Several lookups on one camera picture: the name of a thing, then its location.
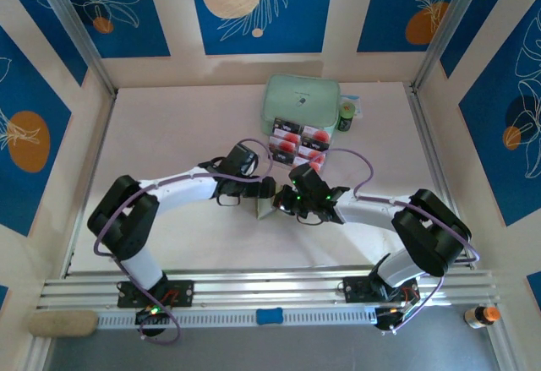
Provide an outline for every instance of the mint green pouch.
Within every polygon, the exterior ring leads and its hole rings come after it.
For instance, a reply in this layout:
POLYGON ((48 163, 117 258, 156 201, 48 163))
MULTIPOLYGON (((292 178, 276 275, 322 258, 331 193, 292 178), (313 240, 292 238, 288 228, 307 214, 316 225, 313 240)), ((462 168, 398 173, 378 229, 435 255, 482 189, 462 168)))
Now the mint green pouch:
POLYGON ((274 119, 322 128, 332 135, 338 121, 340 85, 334 79, 275 74, 269 78, 261 109, 261 131, 272 134, 274 119))

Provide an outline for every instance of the sponge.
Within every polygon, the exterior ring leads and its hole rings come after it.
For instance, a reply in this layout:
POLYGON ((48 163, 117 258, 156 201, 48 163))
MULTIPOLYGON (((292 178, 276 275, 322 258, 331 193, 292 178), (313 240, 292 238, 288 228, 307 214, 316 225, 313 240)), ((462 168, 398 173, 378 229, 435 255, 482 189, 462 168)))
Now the sponge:
POLYGON ((34 313, 28 330, 36 337, 85 337, 97 323, 98 315, 91 310, 53 310, 34 313))

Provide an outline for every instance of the white wall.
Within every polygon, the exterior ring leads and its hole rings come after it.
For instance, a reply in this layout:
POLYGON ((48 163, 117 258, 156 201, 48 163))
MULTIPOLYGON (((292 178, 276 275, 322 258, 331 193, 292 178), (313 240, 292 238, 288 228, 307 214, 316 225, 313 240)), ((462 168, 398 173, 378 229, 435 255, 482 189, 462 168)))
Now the white wall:
POLYGON ((541 211, 505 227, 458 103, 499 50, 534 0, 500 0, 449 80, 440 66, 422 88, 451 192, 472 230, 482 259, 495 272, 505 324, 524 369, 541 369, 541 313, 526 275, 541 270, 541 211))
POLYGON ((331 0, 321 54, 205 55, 194 0, 154 0, 171 57, 104 60, 119 88, 264 84, 273 73, 412 80, 423 52, 357 54, 370 0, 331 0))
POLYGON ((30 235, 0 226, 0 284, 10 291, 0 316, 0 368, 11 370, 26 354, 26 321, 43 281, 59 275, 89 174, 83 165, 95 153, 95 128, 109 97, 91 74, 82 88, 77 85, 18 0, 0 3, 0 25, 72 112, 30 235))

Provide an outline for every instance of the small jar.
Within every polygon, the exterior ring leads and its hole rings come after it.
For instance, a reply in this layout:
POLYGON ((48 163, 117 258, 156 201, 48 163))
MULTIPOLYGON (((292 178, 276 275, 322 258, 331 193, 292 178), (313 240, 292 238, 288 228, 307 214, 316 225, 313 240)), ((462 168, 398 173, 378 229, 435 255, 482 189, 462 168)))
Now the small jar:
POLYGON ((501 317, 500 311, 494 307, 477 306, 464 314, 464 320, 474 329, 492 325, 501 317))

